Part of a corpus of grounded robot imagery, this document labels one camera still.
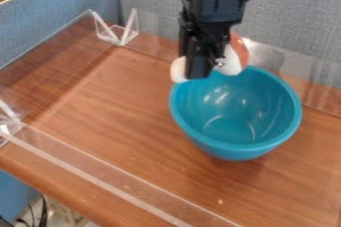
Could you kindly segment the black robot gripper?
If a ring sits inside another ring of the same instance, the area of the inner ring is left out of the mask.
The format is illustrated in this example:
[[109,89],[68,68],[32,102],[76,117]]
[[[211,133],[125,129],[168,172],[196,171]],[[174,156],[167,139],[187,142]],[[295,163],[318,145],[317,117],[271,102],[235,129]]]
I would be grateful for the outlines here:
[[184,77],[208,77],[212,66],[224,58],[230,28],[239,24],[250,0],[180,0],[179,55],[184,57]]

